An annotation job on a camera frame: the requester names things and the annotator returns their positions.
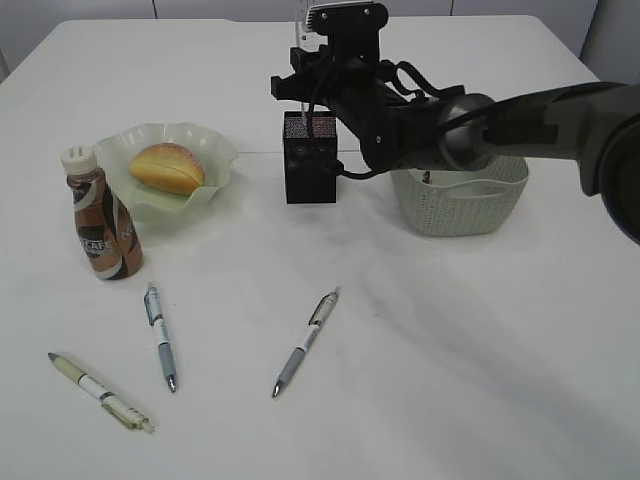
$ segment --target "bottle cap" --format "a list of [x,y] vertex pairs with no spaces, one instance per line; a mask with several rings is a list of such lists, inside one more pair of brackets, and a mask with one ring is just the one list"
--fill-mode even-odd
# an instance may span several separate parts
[[76,145],[62,152],[62,166],[67,175],[85,175],[98,168],[98,159],[93,148]]

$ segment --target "plastic bottle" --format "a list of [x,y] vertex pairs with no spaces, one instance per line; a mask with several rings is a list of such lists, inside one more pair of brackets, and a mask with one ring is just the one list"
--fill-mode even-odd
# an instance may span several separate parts
[[91,147],[62,153],[67,185],[73,191],[76,231],[98,278],[126,278],[142,266],[142,247],[131,215],[107,184]]

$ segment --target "bread roll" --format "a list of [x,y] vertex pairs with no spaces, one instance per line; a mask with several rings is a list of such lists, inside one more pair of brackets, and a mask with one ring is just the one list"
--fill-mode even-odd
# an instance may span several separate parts
[[204,171],[195,156],[175,143],[145,148],[131,160],[129,172],[145,185],[180,195],[191,195],[204,183]]

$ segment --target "woven basket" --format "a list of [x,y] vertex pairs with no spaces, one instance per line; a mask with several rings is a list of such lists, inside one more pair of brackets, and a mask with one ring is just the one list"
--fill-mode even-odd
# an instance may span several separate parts
[[497,157],[478,172],[397,170],[391,179],[407,223],[424,235],[493,232],[515,207],[529,178],[521,157]]

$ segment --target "black cube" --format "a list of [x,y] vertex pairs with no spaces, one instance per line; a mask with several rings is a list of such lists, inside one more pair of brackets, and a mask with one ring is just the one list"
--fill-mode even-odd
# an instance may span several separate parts
[[309,138],[306,122],[302,112],[284,113],[282,141],[287,203],[336,203],[333,168],[338,155],[336,117],[331,112],[313,113],[315,140]]

